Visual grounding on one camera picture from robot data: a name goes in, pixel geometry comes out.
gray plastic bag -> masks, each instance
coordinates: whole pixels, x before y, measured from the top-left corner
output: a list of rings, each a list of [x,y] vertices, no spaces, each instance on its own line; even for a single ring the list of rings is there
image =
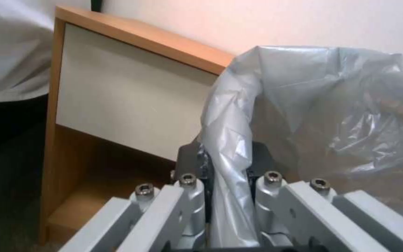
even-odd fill
[[[214,169],[211,247],[258,246],[245,169],[252,140],[283,172],[363,189],[403,215],[403,56],[256,47],[219,76],[201,117]]]

wooden cabinet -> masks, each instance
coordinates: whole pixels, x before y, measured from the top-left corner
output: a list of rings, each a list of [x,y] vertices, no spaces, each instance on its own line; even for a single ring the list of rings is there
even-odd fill
[[[232,58],[139,21],[57,7],[40,241],[65,242],[112,196],[167,182]]]

bolt head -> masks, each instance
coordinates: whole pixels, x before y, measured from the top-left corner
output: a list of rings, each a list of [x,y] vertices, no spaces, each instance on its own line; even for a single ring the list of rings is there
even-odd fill
[[[144,183],[136,186],[135,195],[138,201],[149,201],[153,199],[154,187],[152,183]]]
[[[327,195],[329,191],[331,190],[331,184],[326,180],[322,178],[314,178],[310,181],[309,183],[310,187],[313,188],[313,190],[317,191],[318,193],[322,195]]]
[[[183,188],[195,188],[197,185],[197,177],[192,173],[186,173],[180,176],[179,186]]]
[[[267,171],[264,174],[264,185],[278,188],[283,182],[283,176],[277,171]]]

